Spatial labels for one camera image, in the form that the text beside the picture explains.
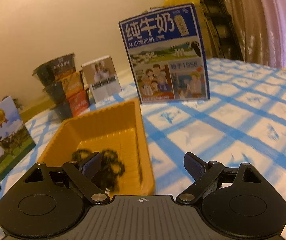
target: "blue checkered tablecloth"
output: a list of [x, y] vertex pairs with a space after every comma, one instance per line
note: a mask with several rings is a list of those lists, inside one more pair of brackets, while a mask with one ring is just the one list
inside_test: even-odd
[[[208, 60], [208, 73], [210, 101], [141, 106], [155, 193], [176, 197], [192, 183], [183, 165], [190, 151], [227, 167], [252, 163], [286, 200], [286, 73], [223, 59]], [[88, 111], [135, 96], [129, 84]], [[2, 180], [0, 198], [36, 162], [60, 123], [45, 111], [26, 125], [37, 146]]]

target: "photo on box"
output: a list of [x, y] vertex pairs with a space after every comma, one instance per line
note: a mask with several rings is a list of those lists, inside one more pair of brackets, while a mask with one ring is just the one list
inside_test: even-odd
[[82, 70], [96, 103], [122, 91], [110, 56], [84, 63]]
[[192, 71], [180, 71], [178, 73], [172, 71], [171, 79], [175, 98], [205, 98], [206, 83], [204, 69], [198, 67]]
[[143, 102], [174, 99], [167, 62], [139, 65], [135, 69], [139, 93]]
[[14, 101], [5, 98], [0, 102], [0, 180], [34, 147]]

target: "product box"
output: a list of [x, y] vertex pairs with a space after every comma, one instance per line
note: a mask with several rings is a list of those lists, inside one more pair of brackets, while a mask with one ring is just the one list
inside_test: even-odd
[[73, 116], [78, 116], [89, 107], [89, 98], [85, 90], [69, 98], [70, 108]]
[[61, 79], [61, 82], [67, 98], [70, 98], [72, 95], [84, 89], [80, 72], [75, 72], [72, 75]]
[[194, 4], [159, 8], [119, 26], [141, 103], [210, 99]]
[[82, 70], [96, 103], [122, 91], [110, 56], [84, 63]]
[[0, 102], [0, 181], [35, 143], [11, 97]]

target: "black noodle cup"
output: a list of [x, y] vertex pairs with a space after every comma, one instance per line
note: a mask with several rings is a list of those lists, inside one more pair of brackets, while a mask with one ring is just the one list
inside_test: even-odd
[[33, 70], [32, 75], [37, 77], [43, 86], [47, 87], [54, 82], [73, 74], [74, 72], [74, 54], [71, 53], [40, 65]]
[[87, 90], [82, 90], [63, 103], [56, 105], [52, 110], [56, 112], [61, 121], [80, 115], [90, 106]]
[[66, 95], [63, 89], [62, 82], [56, 82], [44, 88], [51, 100], [57, 105], [65, 101]]
[[73, 117], [69, 101], [63, 102], [52, 109], [61, 121]]

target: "cartoon family illustration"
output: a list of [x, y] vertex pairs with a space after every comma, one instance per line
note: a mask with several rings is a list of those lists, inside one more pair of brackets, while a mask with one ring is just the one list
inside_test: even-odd
[[168, 84], [166, 72], [161, 71], [159, 64], [154, 64], [153, 69], [148, 68], [141, 80], [143, 85], [140, 90], [144, 96], [153, 96], [157, 92], [171, 92], [172, 88]]
[[105, 67], [104, 60], [91, 65], [94, 71], [94, 82], [103, 81], [110, 77], [110, 70]]

